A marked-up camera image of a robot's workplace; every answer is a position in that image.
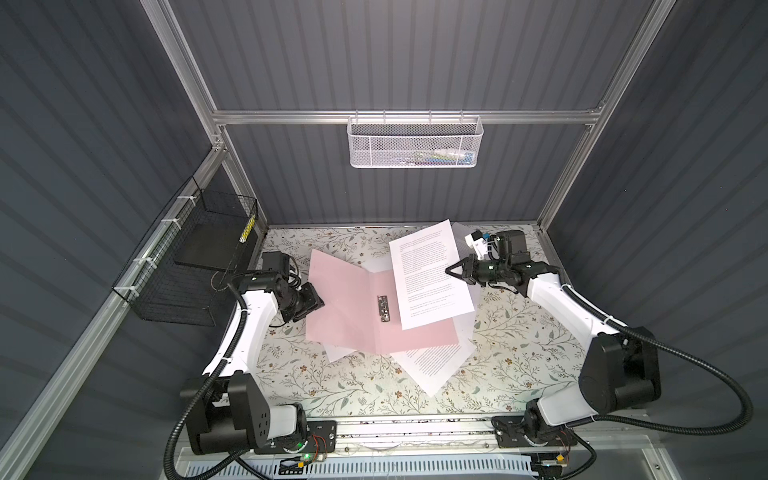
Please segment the pink file folder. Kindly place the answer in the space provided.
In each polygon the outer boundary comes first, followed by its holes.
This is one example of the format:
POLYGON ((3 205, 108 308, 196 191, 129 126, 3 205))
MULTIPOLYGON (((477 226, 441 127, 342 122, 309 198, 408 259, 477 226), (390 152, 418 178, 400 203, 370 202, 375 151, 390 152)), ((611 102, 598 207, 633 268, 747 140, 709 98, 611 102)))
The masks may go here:
POLYGON ((306 339, 325 346, 388 355, 459 342, 452 319, 405 330, 391 259, 365 268, 314 250, 309 281, 324 302, 306 319, 306 339))

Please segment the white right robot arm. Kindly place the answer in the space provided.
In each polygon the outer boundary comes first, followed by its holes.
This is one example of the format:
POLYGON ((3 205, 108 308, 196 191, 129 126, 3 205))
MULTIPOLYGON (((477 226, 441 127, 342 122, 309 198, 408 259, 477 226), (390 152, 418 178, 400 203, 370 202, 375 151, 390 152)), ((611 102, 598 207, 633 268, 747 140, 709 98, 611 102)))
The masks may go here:
POLYGON ((463 241, 469 253, 448 266, 447 275, 469 285, 514 290, 542 307, 586 352, 576 384, 526 405, 515 430, 529 444, 544 446, 570 422, 661 396, 657 349, 607 325, 596 307, 568 294, 556 267, 531 258, 523 231, 474 230, 463 241))

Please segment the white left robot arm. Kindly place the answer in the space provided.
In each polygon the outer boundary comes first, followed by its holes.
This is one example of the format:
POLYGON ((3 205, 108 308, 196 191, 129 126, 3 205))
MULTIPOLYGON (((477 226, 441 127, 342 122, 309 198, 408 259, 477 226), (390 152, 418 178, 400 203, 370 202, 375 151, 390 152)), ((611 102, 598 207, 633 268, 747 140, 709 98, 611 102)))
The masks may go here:
POLYGON ((270 403, 254 377, 261 349, 275 317, 284 326, 324 306, 309 282, 302 282, 289 255, 262 255, 262 268, 231 279, 236 307, 222 343, 199 377, 184 385, 181 398, 193 406, 183 427, 197 455, 275 447, 299 451, 310 429, 299 404, 270 403))

